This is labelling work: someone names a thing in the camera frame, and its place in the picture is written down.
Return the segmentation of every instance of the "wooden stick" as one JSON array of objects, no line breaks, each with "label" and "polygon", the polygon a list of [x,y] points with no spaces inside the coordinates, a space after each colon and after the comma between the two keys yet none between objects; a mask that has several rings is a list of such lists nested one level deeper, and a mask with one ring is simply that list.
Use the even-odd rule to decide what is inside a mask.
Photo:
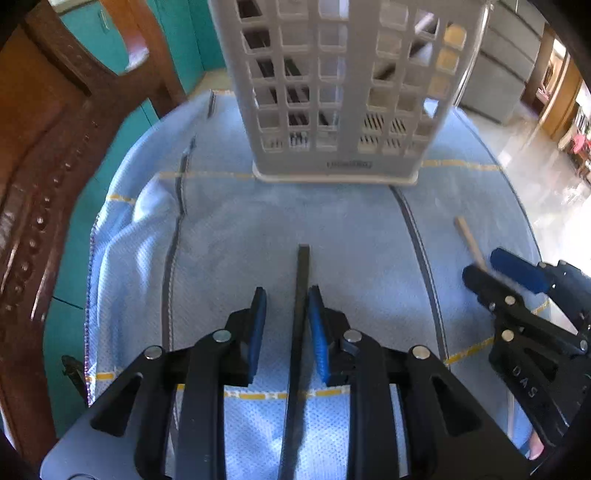
[{"label": "wooden stick", "polygon": [[[462,216],[458,216],[454,218],[453,223],[456,225],[457,230],[460,232],[460,235],[466,242],[466,246],[474,259],[476,265],[485,272],[488,271],[488,267],[486,266],[486,261],[484,260],[484,256],[478,248],[478,244],[476,243],[476,239],[468,224],[466,219]],[[515,431],[515,397],[511,393],[511,391],[507,388],[507,436],[509,440],[513,439],[513,433]]]},{"label": "wooden stick", "polygon": [[470,228],[468,227],[466,219],[464,217],[456,217],[454,219],[453,223],[456,225],[456,228],[460,232],[460,235],[465,240],[466,246],[468,247],[468,250],[472,254],[472,258],[474,259],[474,262],[476,263],[476,265],[478,265],[478,267],[480,267],[481,270],[484,270],[485,272],[487,272],[488,268],[486,266],[484,256],[482,255],[480,248],[478,248],[478,244],[476,243],[476,240],[474,239],[474,235],[472,235],[472,232],[470,231]]}]

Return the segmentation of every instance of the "gray cabinet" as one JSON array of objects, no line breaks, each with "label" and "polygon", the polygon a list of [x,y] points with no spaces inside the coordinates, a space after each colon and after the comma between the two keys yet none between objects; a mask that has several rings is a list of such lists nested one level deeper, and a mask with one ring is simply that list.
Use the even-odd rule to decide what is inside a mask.
[{"label": "gray cabinet", "polygon": [[509,120],[534,68],[544,24],[525,0],[498,2],[460,105],[498,122]]}]

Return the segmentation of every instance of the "blue gripper pad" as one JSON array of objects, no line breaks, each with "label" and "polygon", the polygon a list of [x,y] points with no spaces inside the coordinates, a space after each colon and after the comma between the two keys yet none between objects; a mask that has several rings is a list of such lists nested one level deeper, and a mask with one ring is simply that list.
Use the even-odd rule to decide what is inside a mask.
[{"label": "blue gripper pad", "polygon": [[249,315],[252,322],[250,328],[248,351],[248,382],[252,383],[258,368],[258,358],[261,353],[262,333],[267,316],[267,293],[261,287],[257,287],[252,299]]},{"label": "blue gripper pad", "polygon": [[316,357],[316,368],[324,383],[330,377],[329,350],[327,343],[328,325],[323,319],[324,303],[318,286],[311,287],[308,291],[308,319],[312,332],[312,344],[314,345],[314,356]]},{"label": "blue gripper pad", "polygon": [[495,248],[491,253],[491,265],[533,293],[546,293],[550,289],[550,281],[540,267],[507,250]]}]

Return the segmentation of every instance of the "chair backrest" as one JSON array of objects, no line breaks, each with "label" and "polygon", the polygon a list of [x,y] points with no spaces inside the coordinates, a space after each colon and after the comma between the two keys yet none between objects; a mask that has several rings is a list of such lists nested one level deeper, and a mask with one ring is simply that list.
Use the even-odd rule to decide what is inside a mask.
[{"label": "chair backrest", "polygon": [[120,76],[47,0],[0,37],[0,405],[35,469],[56,441],[43,329],[74,203],[129,113],[149,98],[163,116],[186,99],[145,0],[101,3],[128,50]]}]

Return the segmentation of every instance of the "white plastic basket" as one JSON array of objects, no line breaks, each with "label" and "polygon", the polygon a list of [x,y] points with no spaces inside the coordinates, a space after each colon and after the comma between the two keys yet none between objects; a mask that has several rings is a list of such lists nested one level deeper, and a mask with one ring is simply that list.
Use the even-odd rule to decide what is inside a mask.
[{"label": "white plastic basket", "polygon": [[415,183],[484,0],[210,0],[266,181]]}]

